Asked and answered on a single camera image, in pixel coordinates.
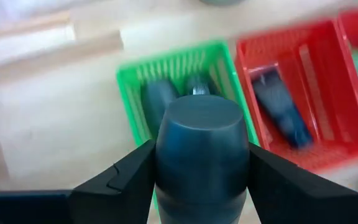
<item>wooden table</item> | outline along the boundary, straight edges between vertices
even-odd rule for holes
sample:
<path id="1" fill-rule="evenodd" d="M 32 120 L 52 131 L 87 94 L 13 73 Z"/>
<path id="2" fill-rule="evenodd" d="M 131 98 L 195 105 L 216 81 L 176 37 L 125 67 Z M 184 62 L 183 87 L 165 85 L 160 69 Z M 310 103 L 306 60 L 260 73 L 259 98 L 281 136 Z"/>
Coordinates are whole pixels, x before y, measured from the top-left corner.
<path id="1" fill-rule="evenodd" d="M 101 1 L 0 26 L 0 190 L 69 189 L 135 148 L 116 83 L 128 61 L 358 6 L 358 0 Z M 358 189 L 358 163 L 323 176 Z M 158 223 L 152 208 L 150 222 Z M 258 223 L 252 201 L 242 216 Z"/>

